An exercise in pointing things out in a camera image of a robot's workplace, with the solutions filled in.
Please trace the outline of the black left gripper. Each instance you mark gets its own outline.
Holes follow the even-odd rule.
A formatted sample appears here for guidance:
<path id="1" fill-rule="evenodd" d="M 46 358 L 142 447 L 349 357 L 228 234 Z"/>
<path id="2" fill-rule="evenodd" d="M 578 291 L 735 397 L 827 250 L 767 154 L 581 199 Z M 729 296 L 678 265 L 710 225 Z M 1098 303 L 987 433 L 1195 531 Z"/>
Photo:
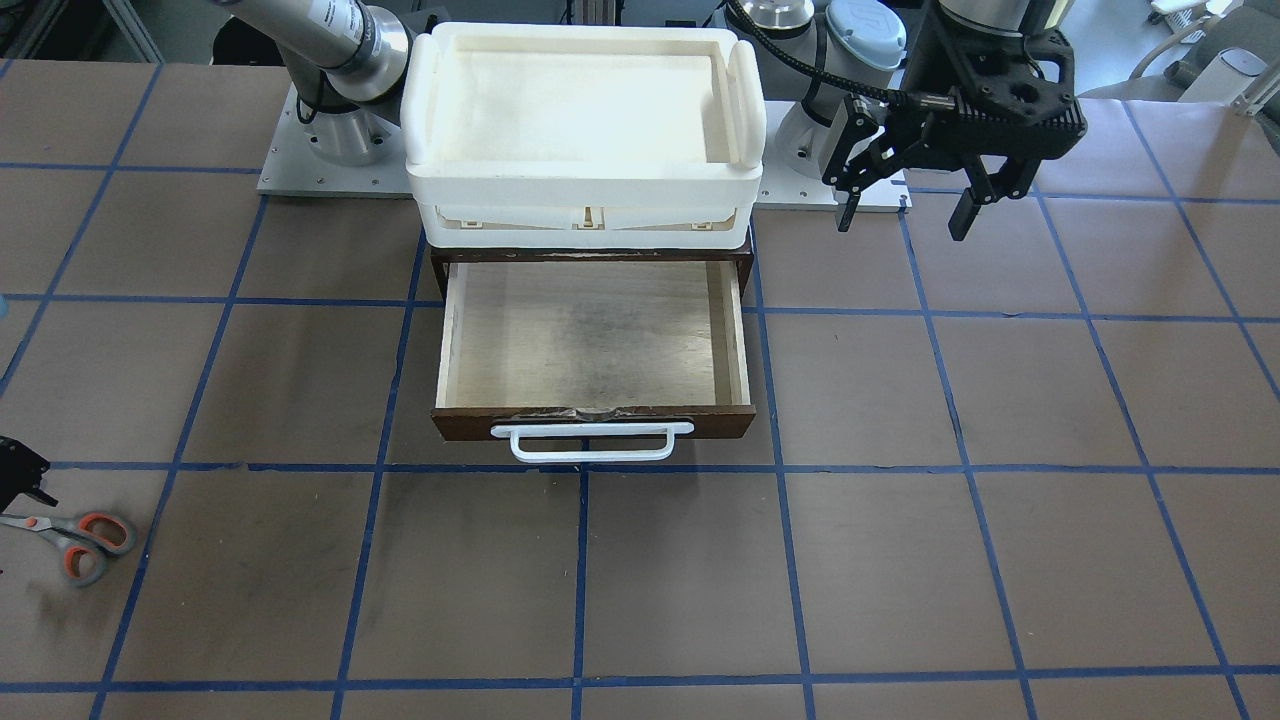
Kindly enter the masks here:
<path id="1" fill-rule="evenodd" d="M 983 206 L 1027 195 L 1041 163 L 1085 136 L 1074 70 L 1057 29 L 925 29 L 901 88 L 824 73 L 844 91 L 822 150 L 823 182 L 846 195 L 837 232 L 879 179 L 905 168 L 960 170 L 968 187 L 948 232 L 964 241 Z"/>

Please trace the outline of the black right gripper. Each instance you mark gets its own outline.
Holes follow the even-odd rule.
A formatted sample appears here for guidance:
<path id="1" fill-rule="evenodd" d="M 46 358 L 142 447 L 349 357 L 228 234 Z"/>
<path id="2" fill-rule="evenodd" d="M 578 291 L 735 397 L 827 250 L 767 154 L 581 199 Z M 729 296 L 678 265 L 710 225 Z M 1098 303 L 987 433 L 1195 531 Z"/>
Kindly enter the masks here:
<path id="1" fill-rule="evenodd" d="M 19 495 L 47 507 L 59 500 L 42 488 L 44 474 L 51 462 L 18 439 L 1 437 L 1 510 L 6 511 Z"/>

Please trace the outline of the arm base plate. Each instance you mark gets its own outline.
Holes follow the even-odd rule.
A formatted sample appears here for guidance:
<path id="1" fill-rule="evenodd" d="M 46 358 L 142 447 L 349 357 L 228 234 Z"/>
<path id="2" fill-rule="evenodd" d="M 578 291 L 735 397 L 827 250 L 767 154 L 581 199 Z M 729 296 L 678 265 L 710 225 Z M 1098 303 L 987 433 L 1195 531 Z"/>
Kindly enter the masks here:
<path id="1" fill-rule="evenodd" d="M 257 191 L 268 196 L 410 199 L 401 129 L 358 109 L 305 124 L 291 87 L 264 158 Z"/>
<path id="2" fill-rule="evenodd" d="M 765 137 L 763 174 L 755 208 L 796 211 L 841 210 L 849 195 L 796 170 L 786 160 L 787 155 L 776 135 L 777 129 L 772 126 Z M 896 213 L 911 208 L 910 190 L 904 172 L 900 170 L 888 179 L 879 179 L 872 187 L 863 190 L 856 211 Z"/>

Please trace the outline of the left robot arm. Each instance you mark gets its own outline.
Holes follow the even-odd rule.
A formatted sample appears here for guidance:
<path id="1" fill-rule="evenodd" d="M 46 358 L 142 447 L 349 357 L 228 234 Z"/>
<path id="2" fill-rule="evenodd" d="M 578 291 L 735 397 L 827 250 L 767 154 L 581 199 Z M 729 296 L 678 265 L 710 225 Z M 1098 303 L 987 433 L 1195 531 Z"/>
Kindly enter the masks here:
<path id="1" fill-rule="evenodd" d="M 756 50 L 762 87 L 791 110 L 774 138 L 844 204 L 902 169 L 960 170 L 956 241 L 982 208 L 1024 197 L 1042 161 L 1085 136 L 1066 1 L 723 1 L 714 19 Z"/>

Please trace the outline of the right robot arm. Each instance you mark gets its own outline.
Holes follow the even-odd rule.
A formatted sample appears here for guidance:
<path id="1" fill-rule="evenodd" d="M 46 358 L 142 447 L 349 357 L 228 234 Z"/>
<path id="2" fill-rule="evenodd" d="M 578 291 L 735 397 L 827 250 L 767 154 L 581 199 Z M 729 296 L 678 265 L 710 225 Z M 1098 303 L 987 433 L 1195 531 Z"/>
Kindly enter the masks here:
<path id="1" fill-rule="evenodd" d="M 413 31 L 364 1 L 216 1 L 319 74 L 320 95 L 393 122 Z"/>

